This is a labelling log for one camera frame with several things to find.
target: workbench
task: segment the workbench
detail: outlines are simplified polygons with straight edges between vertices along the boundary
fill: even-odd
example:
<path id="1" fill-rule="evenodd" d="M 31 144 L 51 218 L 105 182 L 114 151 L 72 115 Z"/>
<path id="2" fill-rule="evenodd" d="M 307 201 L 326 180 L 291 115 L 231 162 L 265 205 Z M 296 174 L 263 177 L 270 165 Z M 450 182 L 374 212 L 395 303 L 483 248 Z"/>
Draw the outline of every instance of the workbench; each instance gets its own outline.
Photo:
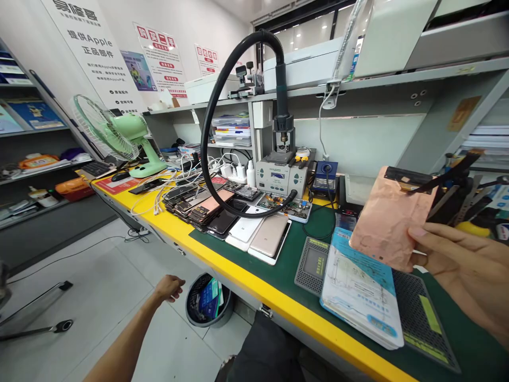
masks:
<path id="1" fill-rule="evenodd" d="M 426 283 L 462 369 L 461 374 L 449 371 L 407 346 L 386 350 L 325 311 L 318 297 L 297 287 L 294 277 L 306 238 L 301 223 L 293 222 L 278 262 L 270 266 L 225 242 L 200 233 L 169 212 L 154 215 L 149 211 L 130 215 L 129 211 L 136 202 L 135 213 L 148 210 L 154 204 L 156 193 L 145 196 L 123 191 L 111 195 L 94 183 L 93 188 L 107 203 L 126 212 L 167 243 L 168 251 L 177 250 L 186 256 L 252 308 L 270 315 L 280 327 L 351 378 L 433 382 L 507 380 L 507 352 L 462 313 L 429 273 L 414 271 Z M 315 200 L 315 203 L 323 205 L 326 201 Z M 333 218 L 330 208 L 319 209 L 311 215 L 306 229 L 312 235 L 323 236 L 331 229 Z"/>

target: rose gold phone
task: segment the rose gold phone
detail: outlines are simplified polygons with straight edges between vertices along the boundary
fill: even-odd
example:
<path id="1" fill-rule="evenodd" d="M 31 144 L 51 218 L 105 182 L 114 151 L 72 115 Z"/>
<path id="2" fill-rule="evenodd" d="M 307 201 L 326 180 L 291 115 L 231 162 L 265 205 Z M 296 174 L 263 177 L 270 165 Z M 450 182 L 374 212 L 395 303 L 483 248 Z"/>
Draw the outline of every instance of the rose gold phone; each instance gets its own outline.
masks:
<path id="1" fill-rule="evenodd" d="M 415 242 L 410 226 L 422 226 L 433 204 L 436 187 L 426 193 L 409 194 L 432 180 L 431 175 L 384 166 L 350 237 L 350 246 L 394 269 L 404 270 Z"/>

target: computer mouse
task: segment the computer mouse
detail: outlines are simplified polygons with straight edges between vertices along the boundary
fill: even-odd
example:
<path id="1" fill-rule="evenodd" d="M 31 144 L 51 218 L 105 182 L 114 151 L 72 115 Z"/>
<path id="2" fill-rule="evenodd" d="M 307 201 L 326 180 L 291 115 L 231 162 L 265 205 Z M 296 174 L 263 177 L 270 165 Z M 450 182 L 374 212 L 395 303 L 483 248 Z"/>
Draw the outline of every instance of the computer mouse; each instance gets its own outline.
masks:
<path id="1" fill-rule="evenodd" d="M 129 177 L 130 177 L 130 175 L 128 172 L 119 172 L 111 177 L 111 181 L 119 181 L 119 180 L 129 178 Z"/>

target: green repair mat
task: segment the green repair mat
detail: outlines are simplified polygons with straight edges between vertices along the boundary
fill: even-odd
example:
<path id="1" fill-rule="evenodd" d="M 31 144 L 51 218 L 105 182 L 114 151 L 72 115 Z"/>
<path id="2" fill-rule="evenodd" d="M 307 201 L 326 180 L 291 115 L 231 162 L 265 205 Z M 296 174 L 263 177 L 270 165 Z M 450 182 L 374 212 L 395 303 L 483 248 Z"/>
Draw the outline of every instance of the green repair mat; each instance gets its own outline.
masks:
<path id="1" fill-rule="evenodd" d="M 311 213 L 306 230 L 310 235 L 324 236 L 331 231 L 334 220 L 332 209 L 322 208 L 316 210 Z M 426 284 L 429 298 L 438 312 L 440 322 L 447 334 L 462 374 L 456 374 L 444 368 L 407 346 L 392 351 L 383 348 L 341 319 L 324 310 L 320 306 L 317 296 L 295 285 L 295 274 L 307 237 L 302 230 L 302 223 L 292 222 L 283 249 L 274 266 L 270 266 L 207 233 L 194 230 L 189 235 L 214 252 L 269 283 L 301 305 L 311 309 L 417 380 L 433 382 L 508 380 L 509 354 L 484 329 L 474 324 L 463 314 L 456 303 L 429 273 L 422 274 L 420 271 L 414 270 L 414 274 L 421 277 Z M 321 239 L 321 241 L 330 243 L 330 237 Z"/>

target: keyboard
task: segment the keyboard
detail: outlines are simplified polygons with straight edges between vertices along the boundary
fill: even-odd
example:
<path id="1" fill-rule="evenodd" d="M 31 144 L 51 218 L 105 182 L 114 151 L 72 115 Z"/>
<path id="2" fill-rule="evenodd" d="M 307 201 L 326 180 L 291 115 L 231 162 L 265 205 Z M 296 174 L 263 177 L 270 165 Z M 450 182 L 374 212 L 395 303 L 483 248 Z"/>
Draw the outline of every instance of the keyboard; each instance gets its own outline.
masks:
<path id="1" fill-rule="evenodd" d="M 115 167 L 109 166 L 103 162 L 90 162 L 82 167 L 82 170 L 88 172 L 90 175 L 93 175 L 95 178 L 99 178 L 113 170 Z"/>

